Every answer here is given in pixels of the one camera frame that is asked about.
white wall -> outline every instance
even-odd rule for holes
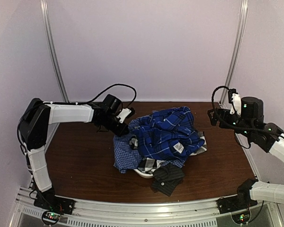
[[[265,122],[284,130],[284,0],[249,1],[248,20],[231,87],[264,101]],[[262,181],[284,184],[284,164],[252,145]]]
[[[29,173],[16,127],[33,97],[61,100],[39,1],[0,0],[0,227]]]
[[[69,99],[113,83],[140,101],[209,101],[225,84],[240,0],[49,1],[53,38]],[[111,91],[130,100],[128,89]]]

wooden table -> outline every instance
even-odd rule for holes
[[[254,177],[249,162],[234,139],[233,130],[210,125],[210,103],[135,102],[136,115],[152,110],[188,106],[195,127],[205,132],[208,151],[185,162],[186,174],[168,197],[150,189],[153,179],[133,170],[119,173],[114,165],[113,133],[99,132],[91,123],[60,124],[46,153],[50,178],[56,194],[77,199],[107,202],[173,202],[208,199],[236,193],[247,178]]]

white label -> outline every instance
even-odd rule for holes
[[[174,145],[174,149],[176,149],[177,152],[179,152],[180,154],[182,154],[183,150],[184,150],[184,146],[179,142],[176,145]]]

black cable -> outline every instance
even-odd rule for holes
[[[46,202],[47,205],[48,205],[50,208],[52,208],[53,205],[52,205],[50,202],[48,202],[48,201],[44,198],[44,196],[43,196],[42,193],[40,192],[40,190],[39,190],[39,188],[38,188],[38,186],[37,186],[37,184],[36,184],[36,182],[35,182],[34,179],[33,179],[33,185],[35,186],[35,190],[36,190],[37,194],[41,197],[41,199],[42,199],[44,202]]]
[[[32,200],[36,200],[36,198],[32,198],[31,195],[32,193],[34,193],[36,191],[36,189],[32,190],[30,193],[29,193],[29,197],[32,199]]]
[[[256,218],[257,218],[257,217],[259,216],[259,214],[261,213],[261,211],[262,211],[262,209],[263,209],[263,206],[264,206],[264,201],[262,202],[262,206],[261,206],[259,212],[257,213],[257,215],[256,215],[252,220],[248,221],[248,224],[251,223],[251,222],[253,222],[254,220],[256,220]]]
[[[277,136],[277,137],[281,137],[284,139],[284,136],[278,134],[278,133],[275,133],[275,132],[272,132],[272,131],[266,131],[266,130],[263,130],[263,129],[257,129],[257,128],[244,128],[244,127],[237,127],[237,126],[233,126],[231,124],[228,124],[224,119],[222,119],[217,110],[216,110],[216,107],[214,106],[214,95],[215,93],[221,89],[221,88],[224,88],[224,89],[227,89],[227,90],[230,90],[227,86],[219,86],[217,87],[214,91],[213,91],[213,94],[212,94],[212,107],[213,107],[213,111],[214,111],[214,114],[217,116],[217,118],[219,119],[219,121],[221,121],[222,123],[224,123],[226,126],[228,126],[230,129],[233,129],[233,130],[244,130],[244,131],[258,131],[258,132],[262,132],[262,133],[267,133],[267,134],[271,134],[271,135],[274,135],[274,136]]]
[[[241,147],[243,147],[243,148],[245,148],[245,149],[251,148],[251,143],[248,143],[248,148],[247,148],[247,147],[243,146],[242,144],[240,144],[240,142],[239,142],[239,140],[238,140],[238,138],[237,138],[237,136],[236,136],[236,132],[235,132],[235,131],[233,131],[233,134],[234,134],[235,140],[236,140],[236,142],[237,142],[237,144],[238,144],[239,146],[241,146]]]
[[[84,105],[84,104],[91,103],[91,102],[95,101],[95,100],[96,100],[100,95],[102,95],[104,92],[106,92],[107,90],[109,90],[109,89],[111,89],[112,87],[115,87],[115,86],[129,87],[129,88],[131,88],[131,89],[134,91],[134,97],[133,97],[133,99],[131,100],[131,102],[130,102],[130,103],[127,105],[127,107],[126,107],[126,108],[128,108],[128,107],[134,102],[134,100],[136,99],[136,97],[137,97],[137,91],[136,91],[135,88],[133,88],[132,86],[129,86],[129,85],[127,85],[127,84],[113,84],[113,85],[111,85],[111,86],[105,88],[103,91],[101,91],[99,94],[97,94],[96,97],[94,97],[93,99],[91,99],[91,100],[89,100],[89,101],[86,101],[86,102],[81,102],[81,103],[78,103],[78,104]]]

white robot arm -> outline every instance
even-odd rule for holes
[[[64,213],[71,213],[72,201],[55,197],[46,159],[45,144],[48,125],[63,122],[85,122],[104,126],[117,136],[127,134],[128,125],[124,123],[135,112],[133,108],[118,111],[121,100],[107,95],[101,103],[54,103],[34,98],[18,124],[18,139],[26,156],[27,167],[33,177],[37,199],[35,206],[44,209],[63,207]]]
[[[228,90],[231,109],[216,108],[213,97],[217,90]],[[208,111],[211,124],[219,121],[220,128],[233,129],[236,133],[247,137],[248,143],[256,143],[266,153],[270,153],[284,163],[284,131],[274,123],[264,123],[263,101],[255,97],[241,98],[236,89],[226,86],[217,87],[212,96],[213,109]],[[246,208],[251,201],[270,201],[284,204],[284,185],[271,184],[248,179],[237,189],[237,207]]]

